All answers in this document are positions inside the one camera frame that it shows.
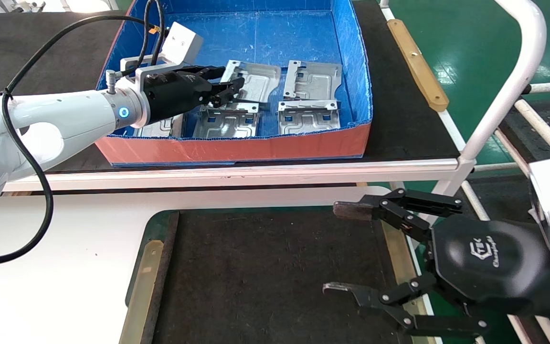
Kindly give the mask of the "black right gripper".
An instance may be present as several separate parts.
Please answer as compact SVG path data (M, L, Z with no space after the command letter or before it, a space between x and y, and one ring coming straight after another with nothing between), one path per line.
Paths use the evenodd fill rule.
M539 227L454 215L462 212L458 198L407 189L333 204L338 218L384 221L418 242L431 237L430 224L418 214L445 218L432 228L432 248L436 274L447 287L491 311L550 318L550 249ZM388 291L328 282L323 294L349 295L360 315L377 316L411 337L482 337L489 331L478 317L413 315L404 309L436 285L435 276L424 274Z

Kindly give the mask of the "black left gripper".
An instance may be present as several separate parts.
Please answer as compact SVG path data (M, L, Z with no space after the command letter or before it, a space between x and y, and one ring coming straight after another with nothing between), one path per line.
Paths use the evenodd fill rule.
M224 66L184 67L147 77L143 92L150 109L148 124L181 115L200 105L220 108L229 104L243 88L245 79L210 83L210 80L220 80L225 70Z

